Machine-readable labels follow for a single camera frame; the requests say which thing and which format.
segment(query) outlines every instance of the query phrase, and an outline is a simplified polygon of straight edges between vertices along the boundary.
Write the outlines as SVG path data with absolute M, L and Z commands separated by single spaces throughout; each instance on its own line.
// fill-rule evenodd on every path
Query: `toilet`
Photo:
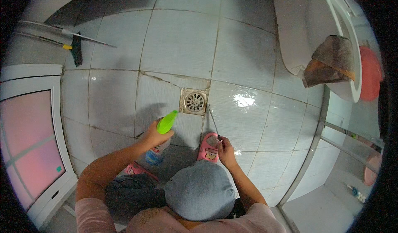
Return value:
M 327 84 L 342 99 L 357 102 L 361 94 L 362 67 L 358 39 L 347 0 L 273 0 L 282 60 L 294 75 L 304 70 L 316 48 L 329 35 L 351 40 L 355 81 Z

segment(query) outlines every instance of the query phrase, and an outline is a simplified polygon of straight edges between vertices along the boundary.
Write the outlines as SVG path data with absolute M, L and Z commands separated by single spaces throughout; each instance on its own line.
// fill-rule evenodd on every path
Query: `brown cloth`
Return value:
M 355 81 L 354 59 L 351 41 L 342 36 L 329 35 L 312 55 L 304 73 L 304 87 L 318 84 Z

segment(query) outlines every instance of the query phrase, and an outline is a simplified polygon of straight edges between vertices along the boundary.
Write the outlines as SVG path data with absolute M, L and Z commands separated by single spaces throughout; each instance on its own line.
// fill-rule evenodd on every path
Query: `green spray bottle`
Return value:
M 177 117 L 178 111 L 174 110 L 171 111 L 167 116 L 163 117 L 162 120 L 158 122 L 157 131 L 160 134 L 166 134 L 173 126 L 174 121 Z M 170 145 L 170 139 L 166 142 L 160 144 L 152 148 L 151 150 L 147 151 L 145 154 L 145 160 L 151 166 L 157 166 L 163 161 L 162 152 Z

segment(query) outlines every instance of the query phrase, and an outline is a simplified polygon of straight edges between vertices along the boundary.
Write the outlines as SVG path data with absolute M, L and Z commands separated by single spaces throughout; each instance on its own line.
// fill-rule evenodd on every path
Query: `yellow plastic part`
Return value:
M 62 46 L 62 48 L 66 49 L 66 50 L 71 50 L 71 49 L 72 49 L 72 46 L 69 46 L 69 45 L 64 44 L 64 45 Z
M 173 126 L 174 120 L 176 119 L 178 111 L 171 111 L 167 116 L 163 117 L 156 127 L 157 131 L 161 134 L 166 134 Z

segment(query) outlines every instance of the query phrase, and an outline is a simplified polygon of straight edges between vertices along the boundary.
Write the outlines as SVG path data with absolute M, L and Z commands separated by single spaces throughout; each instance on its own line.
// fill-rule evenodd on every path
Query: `denim jeans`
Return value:
M 235 196 L 225 170 L 201 160 L 179 170 L 163 189 L 147 174 L 117 176 L 106 188 L 106 205 L 115 223 L 126 224 L 141 210 L 170 206 L 190 221 L 226 218 Z

